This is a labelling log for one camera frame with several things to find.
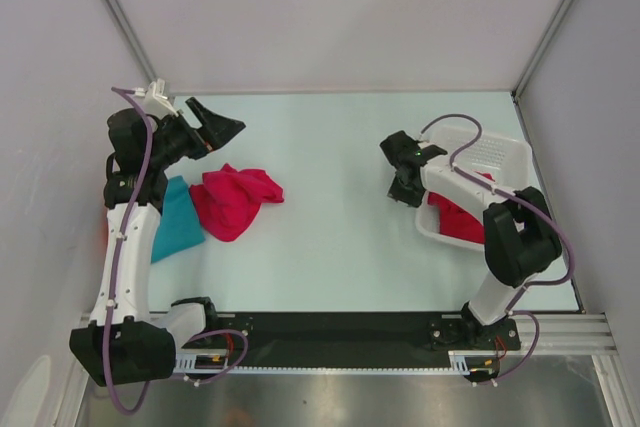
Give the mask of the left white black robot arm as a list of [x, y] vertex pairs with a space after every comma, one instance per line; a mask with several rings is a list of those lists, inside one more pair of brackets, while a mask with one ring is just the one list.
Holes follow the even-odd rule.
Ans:
[[152, 248], [163, 215], [166, 170], [226, 146], [244, 122], [216, 114], [196, 98], [186, 102], [199, 121], [182, 113], [151, 114], [137, 103], [107, 120], [113, 147], [106, 161], [104, 203], [108, 241], [101, 285], [87, 326], [72, 330], [69, 347], [102, 387], [170, 377], [179, 349], [192, 340], [214, 344], [221, 334], [208, 297], [172, 303], [152, 319], [148, 287]]

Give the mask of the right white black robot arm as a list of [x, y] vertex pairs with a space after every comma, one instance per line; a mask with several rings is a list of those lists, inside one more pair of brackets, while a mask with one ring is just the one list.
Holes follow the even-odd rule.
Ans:
[[[461, 335], [473, 348], [484, 348], [496, 338], [498, 326], [525, 290], [536, 285], [536, 277], [562, 255], [562, 236], [538, 189], [505, 189], [456, 162], [463, 150], [480, 139], [477, 134], [452, 152], [403, 131], [380, 143], [395, 169], [388, 196], [416, 209], [418, 232], [446, 244], [484, 252], [488, 274], [461, 310]], [[429, 203], [432, 195], [470, 216], [480, 226], [484, 242], [473, 243], [443, 233], [445, 222], [440, 208]]]

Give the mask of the red t shirt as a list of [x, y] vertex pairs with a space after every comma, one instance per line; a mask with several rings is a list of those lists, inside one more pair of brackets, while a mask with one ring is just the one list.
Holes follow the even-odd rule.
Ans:
[[284, 202], [284, 189], [265, 170], [237, 170], [228, 163], [203, 173], [189, 194], [201, 226], [222, 242], [244, 234], [263, 204]]
[[485, 244], [482, 212], [488, 206], [489, 191], [444, 169], [427, 169], [423, 174], [428, 190], [427, 203], [438, 209], [439, 235], [454, 242]]

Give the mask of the white plastic perforated basket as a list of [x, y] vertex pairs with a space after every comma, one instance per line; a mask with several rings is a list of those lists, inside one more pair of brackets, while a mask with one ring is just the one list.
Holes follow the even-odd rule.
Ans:
[[[442, 124], [420, 135], [419, 144], [435, 144], [447, 154], [452, 154], [473, 139], [475, 134], [476, 131], [471, 128]], [[529, 144], [493, 132], [483, 133], [477, 142], [456, 156], [454, 164], [476, 178], [488, 174], [489, 183], [509, 193], [530, 186], [532, 181]], [[491, 187], [482, 187], [452, 170], [447, 155], [430, 160], [421, 170], [421, 180], [427, 194], [434, 193], [446, 198], [477, 221], [482, 219], [483, 212], [490, 204], [504, 200], [502, 196], [494, 194]], [[427, 201], [417, 208], [415, 225], [420, 234], [434, 241], [476, 252], [483, 250], [478, 243], [441, 234], [438, 209]]]

